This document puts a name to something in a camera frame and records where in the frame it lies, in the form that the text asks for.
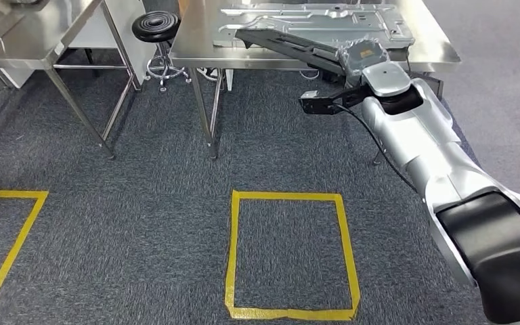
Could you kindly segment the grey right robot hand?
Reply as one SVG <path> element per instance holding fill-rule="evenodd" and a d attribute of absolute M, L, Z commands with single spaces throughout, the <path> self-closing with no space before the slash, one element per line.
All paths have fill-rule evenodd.
<path fill-rule="evenodd" d="M 357 87 L 361 83 L 363 70 L 390 60 L 387 50 L 378 39 L 364 37 L 339 46 L 336 57 L 345 72 L 345 87 Z"/>

